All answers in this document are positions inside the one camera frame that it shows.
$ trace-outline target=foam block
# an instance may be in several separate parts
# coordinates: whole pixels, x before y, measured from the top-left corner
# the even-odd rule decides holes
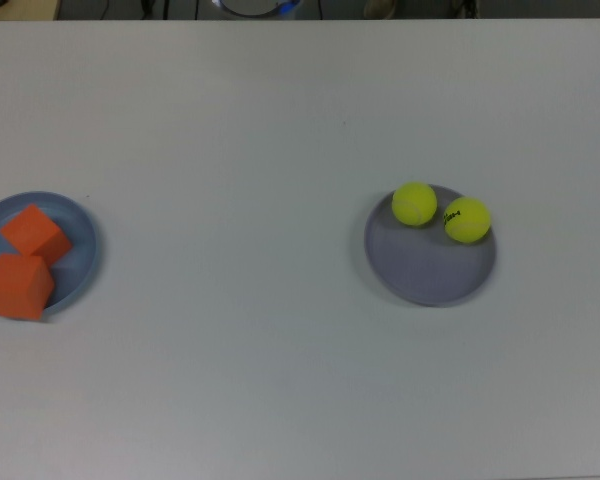
[[[0,316],[39,320],[53,288],[42,257],[0,255]]]
[[[71,250],[71,242],[60,227],[33,204],[3,226],[0,233],[22,255],[40,256],[49,267]]]

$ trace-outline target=plate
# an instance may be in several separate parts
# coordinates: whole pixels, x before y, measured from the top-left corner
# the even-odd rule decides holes
[[[80,205],[49,192],[20,193],[0,201],[0,228],[32,203],[51,218],[73,244],[73,248],[50,269],[56,286],[44,311],[54,313],[68,305],[88,284],[97,264],[98,236],[89,215]],[[17,251],[0,234],[1,253]]]
[[[393,192],[367,220],[364,242],[367,259],[382,283],[405,300],[427,306],[450,306],[475,294],[496,262],[492,229],[478,242],[464,245],[445,233],[442,215],[461,195],[431,185],[438,209],[422,227],[408,227],[391,210]]]

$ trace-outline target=tabletop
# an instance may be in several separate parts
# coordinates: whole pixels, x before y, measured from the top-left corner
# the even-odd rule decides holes
[[[374,277],[374,205],[481,198],[450,308]],[[600,475],[600,20],[0,25],[0,199],[103,244],[0,318],[0,479]]]

